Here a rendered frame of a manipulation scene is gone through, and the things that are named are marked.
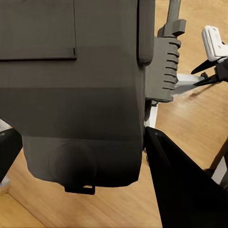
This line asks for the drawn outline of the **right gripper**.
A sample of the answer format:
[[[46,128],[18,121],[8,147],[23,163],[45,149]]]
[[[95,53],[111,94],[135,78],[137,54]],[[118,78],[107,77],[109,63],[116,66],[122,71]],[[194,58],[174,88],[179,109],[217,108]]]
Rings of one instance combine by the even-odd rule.
[[[214,62],[210,62],[210,61],[206,60],[204,63],[202,63],[196,69],[194,69],[191,74],[194,75],[196,73],[204,71],[213,66],[215,66],[215,68],[214,68],[215,75],[212,75],[204,80],[201,80],[201,81],[195,83],[194,86],[203,86],[203,85],[207,85],[207,84],[218,83],[221,81],[228,82],[228,58],[225,59],[221,63],[218,63],[217,60],[215,60]]]

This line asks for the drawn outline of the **digital camera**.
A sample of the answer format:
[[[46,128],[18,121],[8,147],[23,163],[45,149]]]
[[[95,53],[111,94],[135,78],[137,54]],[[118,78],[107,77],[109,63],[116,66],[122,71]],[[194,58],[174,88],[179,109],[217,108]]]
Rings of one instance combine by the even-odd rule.
[[[0,119],[34,178],[89,195],[138,181],[154,27],[155,0],[0,0]]]

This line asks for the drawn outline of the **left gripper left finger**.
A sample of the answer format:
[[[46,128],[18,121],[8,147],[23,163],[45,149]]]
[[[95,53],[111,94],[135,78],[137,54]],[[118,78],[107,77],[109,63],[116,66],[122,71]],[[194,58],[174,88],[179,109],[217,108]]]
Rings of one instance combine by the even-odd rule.
[[[0,183],[23,147],[22,136],[14,128],[0,132]]]

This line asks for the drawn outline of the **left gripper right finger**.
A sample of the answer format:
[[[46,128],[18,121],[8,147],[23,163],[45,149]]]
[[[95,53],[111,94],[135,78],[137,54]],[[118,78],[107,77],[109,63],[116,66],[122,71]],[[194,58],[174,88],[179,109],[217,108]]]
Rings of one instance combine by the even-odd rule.
[[[145,128],[163,228],[228,228],[228,194],[165,133]]]

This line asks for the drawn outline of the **camera tripod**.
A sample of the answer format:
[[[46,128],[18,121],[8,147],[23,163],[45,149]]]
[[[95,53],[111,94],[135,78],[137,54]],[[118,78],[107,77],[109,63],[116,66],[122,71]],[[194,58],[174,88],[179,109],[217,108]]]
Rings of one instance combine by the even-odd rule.
[[[167,21],[154,36],[153,59],[145,67],[144,126],[151,128],[155,128],[159,104],[172,102],[174,97],[199,87],[194,84],[209,77],[205,72],[200,76],[177,73],[177,50],[181,47],[177,37],[184,33],[186,25],[185,20],[178,20],[180,3],[181,0],[169,0]]]

